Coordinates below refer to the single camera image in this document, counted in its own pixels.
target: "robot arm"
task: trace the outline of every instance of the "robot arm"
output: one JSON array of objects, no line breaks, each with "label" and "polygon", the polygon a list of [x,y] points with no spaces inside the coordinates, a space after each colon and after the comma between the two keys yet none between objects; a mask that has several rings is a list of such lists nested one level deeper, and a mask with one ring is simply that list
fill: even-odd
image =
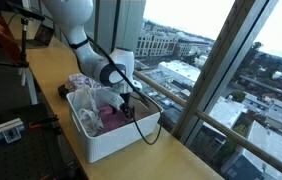
[{"label": "robot arm", "polygon": [[[109,87],[97,92],[98,98],[102,98],[104,102],[116,109],[121,108],[122,103],[126,100],[120,94],[128,94],[132,92],[132,89],[108,59],[92,50],[84,31],[84,25],[93,12],[92,0],[42,0],[42,2],[66,36],[77,57],[82,74]],[[134,82],[132,76],[134,70],[133,52],[116,48],[109,56],[129,81],[141,88],[140,83]]]}]

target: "wooden table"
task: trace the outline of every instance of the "wooden table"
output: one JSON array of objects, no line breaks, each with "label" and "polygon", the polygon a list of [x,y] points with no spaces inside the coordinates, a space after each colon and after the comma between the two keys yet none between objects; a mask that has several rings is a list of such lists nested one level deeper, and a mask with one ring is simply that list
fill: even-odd
[{"label": "wooden table", "polygon": [[[10,25],[16,38],[21,37],[20,19],[17,19]],[[30,22],[28,37],[34,36],[37,27],[36,23]],[[34,77],[53,112],[58,115],[60,126],[89,179],[222,179],[163,129],[153,146],[139,140],[95,163],[86,162],[70,124],[67,101],[62,100],[57,93],[57,87],[64,84],[69,75],[79,72],[75,55],[56,38],[49,48],[29,49],[27,54]],[[157,132],[158,129],[147,138],[153,140]]]}]

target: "city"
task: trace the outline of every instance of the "city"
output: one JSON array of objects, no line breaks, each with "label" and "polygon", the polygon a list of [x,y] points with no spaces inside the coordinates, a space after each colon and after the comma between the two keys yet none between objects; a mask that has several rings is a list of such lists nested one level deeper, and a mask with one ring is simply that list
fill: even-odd
[{"label": "city", "polygon": [[[186,101],[213,43],[212,39],[144,19],[135,69]],[[282,161],[282,57],[260,51],[262,46],[261,42],[251,46],[209,115]],[[153,87],[142,85],[143,92],[164,109],[162,126],[171,131],[183,107]],[[207,123],[190,150],[227,179],[242,179],[247,167],[252,175],[244,178],[262,175],[282,179],[282,173],[244,148],[237,148]]]}]

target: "sky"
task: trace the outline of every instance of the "sky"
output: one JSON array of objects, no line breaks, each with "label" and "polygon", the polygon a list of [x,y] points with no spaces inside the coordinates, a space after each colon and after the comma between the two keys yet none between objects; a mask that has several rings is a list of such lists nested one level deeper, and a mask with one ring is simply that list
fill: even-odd
[{"label": "sky", "polygon": [[[234,0],[147,0],[144,18],[189,33],[216,39]],[[261,51],[282,57],[282,0],[255,41]]]}]

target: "tree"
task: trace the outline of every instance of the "tree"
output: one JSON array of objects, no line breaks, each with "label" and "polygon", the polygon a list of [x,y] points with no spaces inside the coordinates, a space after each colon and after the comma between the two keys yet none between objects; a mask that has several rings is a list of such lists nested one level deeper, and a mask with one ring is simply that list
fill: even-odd
[{"label": "tree", "polygon": [[234,90],[230,94],[234,101],[241,103],[245,99],[245,93],[241,90]]}]

